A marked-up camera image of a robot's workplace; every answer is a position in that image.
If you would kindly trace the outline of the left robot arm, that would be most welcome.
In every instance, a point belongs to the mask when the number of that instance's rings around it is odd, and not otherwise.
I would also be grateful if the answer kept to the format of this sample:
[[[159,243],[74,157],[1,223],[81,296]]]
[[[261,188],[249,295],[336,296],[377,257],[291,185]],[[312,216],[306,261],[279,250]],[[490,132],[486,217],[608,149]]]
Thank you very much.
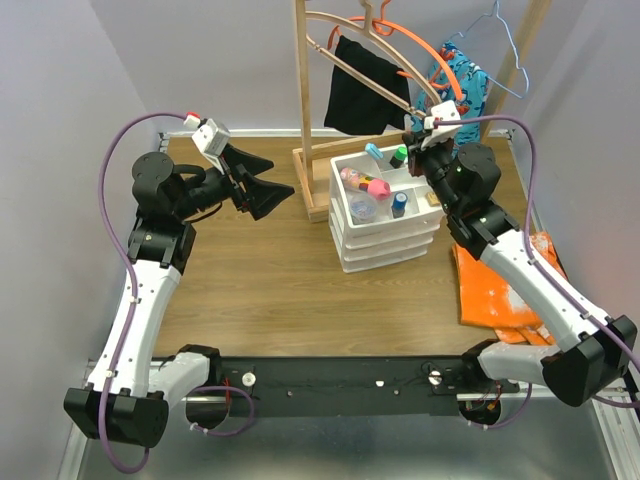
[[[294,193],[291,186],[259,179],[273,166],[231,145],[208,169],[177,164],[161,152],[134,162],[137,211],[122,248],[126,280],[116,318],[86,385],[69,389],[63,403],[86,437],[153,448],[183,397],[220,387],[217,349],[186,345],[158,370],[151,368],[153,349],[196,239],[195,222],[226,200],[256,220],[270,214]]]

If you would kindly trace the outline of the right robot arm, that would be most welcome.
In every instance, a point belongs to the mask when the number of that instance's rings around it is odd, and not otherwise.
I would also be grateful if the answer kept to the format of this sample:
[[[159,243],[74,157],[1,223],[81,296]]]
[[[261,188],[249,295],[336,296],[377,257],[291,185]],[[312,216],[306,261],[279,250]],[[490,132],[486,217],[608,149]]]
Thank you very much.
[[[488,341],[470,349],[460,379],[480,392],[495,380],[547,387],[578,407],[627,371],[637,336],[626,316],[612,318],[580,294],[535,251],[528,234],[492,198],[501,178],[493,151],[480,143],[454,151],[429,132],[406,133],[411,175],[423,177],[444,209],[457,245],[498,274],[542,320],[552,346]]]

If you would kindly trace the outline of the blue cap clear tube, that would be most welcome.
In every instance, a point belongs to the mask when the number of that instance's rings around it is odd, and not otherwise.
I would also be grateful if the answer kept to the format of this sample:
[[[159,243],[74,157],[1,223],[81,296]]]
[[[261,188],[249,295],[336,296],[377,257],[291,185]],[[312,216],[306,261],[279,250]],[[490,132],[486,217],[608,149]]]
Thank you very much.
[[[405,192],[397,192],[394,195],[393,201],[391,203],[391,213],[394,219],[404,216],[407,202],[408,196]]]

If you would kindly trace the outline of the black green highlighter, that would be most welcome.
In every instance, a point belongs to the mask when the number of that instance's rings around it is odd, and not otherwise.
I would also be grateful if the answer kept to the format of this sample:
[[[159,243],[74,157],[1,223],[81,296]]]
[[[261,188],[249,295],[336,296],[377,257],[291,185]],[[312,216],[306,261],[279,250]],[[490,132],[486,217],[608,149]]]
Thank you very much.
[[[399,169],[405,164],[407,156],[407,147],[404,145],[399,146],[391,157],[389,163],[394,169]]]

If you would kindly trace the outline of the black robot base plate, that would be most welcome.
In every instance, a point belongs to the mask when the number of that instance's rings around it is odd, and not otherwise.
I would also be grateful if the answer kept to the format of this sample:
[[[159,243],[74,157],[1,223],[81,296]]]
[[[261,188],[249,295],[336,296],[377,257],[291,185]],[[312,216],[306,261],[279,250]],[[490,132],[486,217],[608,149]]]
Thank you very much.
[[[208,429],[237,429],[248,417],[455,416],[462,395],[491,401],[520,390],[454,355],[224,357],[220,367],[231,392],[186,399],[187,420]]]

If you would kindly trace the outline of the pink lid pencil tube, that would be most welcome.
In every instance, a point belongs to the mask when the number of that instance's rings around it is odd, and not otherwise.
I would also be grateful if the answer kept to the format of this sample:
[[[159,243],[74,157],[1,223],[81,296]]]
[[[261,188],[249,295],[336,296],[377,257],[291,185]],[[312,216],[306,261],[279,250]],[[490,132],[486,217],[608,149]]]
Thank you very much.
[[[378,201],[391,196],[391,187],[388,182],[356,169],[343,168],[340,171],[340,178],[346,189],[366,193]]]

